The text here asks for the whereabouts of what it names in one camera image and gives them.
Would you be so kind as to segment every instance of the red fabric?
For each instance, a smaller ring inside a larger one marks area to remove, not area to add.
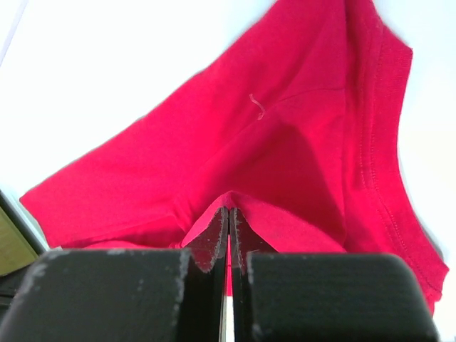
[[[236,206],[280,252],[399,255],[432,309],[447,268],[397,160],[411,58],[370,0],[279,0],[209,68],[21,201],[51,246],[82,248],[181,247]]]

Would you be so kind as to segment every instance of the white background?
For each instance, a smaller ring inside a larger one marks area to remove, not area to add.
[[[17,200],[120,132],[213,61],[273,2],[0,0],[0,61],[9,47],[0,65],[1,188]],[[414,50],[399,130],[402,175],[417,216],[451,268],[456,1],[374,2]],[[435,312],[444,341],[456,335],[455,297],[450,272]]]

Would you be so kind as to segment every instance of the t-shirt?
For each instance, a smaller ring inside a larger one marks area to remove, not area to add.
[[[179,248],[218,207],[238,207],[279,252],[397,254],[432,310],[447,267],[398,167],[411,60],[371,0],[278,0],[208,68],[21,202],[67,248]]]

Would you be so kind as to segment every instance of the red shirt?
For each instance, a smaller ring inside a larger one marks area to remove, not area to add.
[[[218,207],[239,207],[279,252],[399,255],[432,309],[447,267],[398,168],[411,59],[370,0],[278,0],[211,66],[21,201],[52,247],[78,248],[182,247]]]

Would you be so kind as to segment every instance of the red garment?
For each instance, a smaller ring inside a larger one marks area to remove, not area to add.
[[[181,247],[239,207],[280,252],[390,252],[430,308],[447,267],[401,182],[411,50],[370,0],[278,0],[209,68],[21,201],[54,247]]]

